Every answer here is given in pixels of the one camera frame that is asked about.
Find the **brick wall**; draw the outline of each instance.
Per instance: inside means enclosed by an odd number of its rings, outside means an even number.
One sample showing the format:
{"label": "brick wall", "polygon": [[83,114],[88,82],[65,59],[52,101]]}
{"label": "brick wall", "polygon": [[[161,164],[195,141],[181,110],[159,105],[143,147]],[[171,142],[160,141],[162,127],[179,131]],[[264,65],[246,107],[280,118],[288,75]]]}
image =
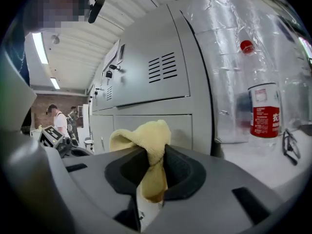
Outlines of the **brick wall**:
{"label": "brick wall", "polygon": [[[38,94],[34,104],[31,107],[34,113],[35,128],[39,125],[47,127],[53,125],[53,118],[46,115],[46,110],[50,104],[55,104],[65,115],[70,112],[72,106],[82,106],[87,103],[88,97],[82,96],[64,96],[64,95],[41,95]],[[77,121],[77,125],[82,125],[82,118]]]}

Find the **person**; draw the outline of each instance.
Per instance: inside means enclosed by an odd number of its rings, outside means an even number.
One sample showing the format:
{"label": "person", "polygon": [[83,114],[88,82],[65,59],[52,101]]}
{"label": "person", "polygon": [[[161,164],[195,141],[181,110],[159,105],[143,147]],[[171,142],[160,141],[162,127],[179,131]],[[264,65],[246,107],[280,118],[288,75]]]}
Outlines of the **person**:
{"label": "person", "polygon": [[47,115],[53,117],[54,127],[65,135],[65,137],[69,137],[67,132],[67,120],[65,115],[58,109],[58,107],[54,104],[51,104],[46,112]]}
{"label": "person", "polygon": [[[30,86],[24,42],[29,33],[59,28],[61,21],[78,21],[86,18],[90,10],[89,0],[29,0],[12,22],[4,38],[4,47],[23,80]],[[21,131],[30,135],[31,109],[22,124]]]}
{"label": "person", "polygon": [[79,119],[79,117],[78,117],[75,109],[76,109],[76,107],[72,106],[70,108],[70,113],[68,115],[72,119],[72,126],[73,126],[73,132],[74,132],[75,138],[77,141],[79,141],[78,131],[77,131],[77,119]]}

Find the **transparent plastic sheet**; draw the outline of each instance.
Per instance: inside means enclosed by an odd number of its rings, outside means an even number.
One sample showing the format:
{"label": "transparent plastic sheet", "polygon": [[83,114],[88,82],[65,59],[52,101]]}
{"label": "transparent plastic sheet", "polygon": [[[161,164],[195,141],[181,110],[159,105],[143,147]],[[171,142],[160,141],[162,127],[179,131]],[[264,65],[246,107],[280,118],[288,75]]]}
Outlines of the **transparent plastic sheet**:
{"label": "transparent plastic sheet", "polygon": [[252,0],[193,0],[185,14],[192,25],[212,77],[216,140],[246,142],[250,113],[240,43],[252,40],[271,68],[257,72],[270,76],[281,94],[281,130],[309,120],[311,76],[303,74],[308,63],[276,15],[268,15]]}

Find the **fluorescent light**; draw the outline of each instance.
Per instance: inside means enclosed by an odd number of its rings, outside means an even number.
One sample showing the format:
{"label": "fluorescent light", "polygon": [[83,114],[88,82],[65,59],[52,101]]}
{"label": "fluorescent light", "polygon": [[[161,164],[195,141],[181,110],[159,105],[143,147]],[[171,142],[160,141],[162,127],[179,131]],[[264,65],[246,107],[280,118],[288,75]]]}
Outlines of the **fluorescent light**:
{"label": "fluorescent light", "polygon": [[38,53],[38,56],[40,58],[41,63],[48,64],[48,59],[47,59],[47,56],[45,55],[45,51],[44,51],[44,47],[43,47],[43,41],[42,41],[41,33],[33,34],[33,39],[34,39],[36,50],[37,50],[37,53]]}
{"label": "fluorescent light", "polygon": [[59,85],[58,85],[58,82],[55,78],[51,77],[50,80],[52,81],[55,89],[59,89]]}

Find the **backpack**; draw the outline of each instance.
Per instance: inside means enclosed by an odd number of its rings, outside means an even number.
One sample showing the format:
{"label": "backpack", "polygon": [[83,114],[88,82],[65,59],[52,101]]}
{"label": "backpack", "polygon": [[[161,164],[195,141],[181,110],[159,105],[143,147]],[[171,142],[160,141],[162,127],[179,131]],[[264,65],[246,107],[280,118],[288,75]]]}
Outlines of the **backpack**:
{"label": "backpack", "polygon": [[72,125],[73,119],[72,119],[70,116],[66,116],[66,115],[63,114],[63,113],[58,113],[58,114],[56,115],[56,117],[58,117],[60,114],[64,115],[65,118],[66,118],[66,121],[67,121],[67,131],[68,131],[68,132],[72,132],[72,131],[73,131],[73,125]]}

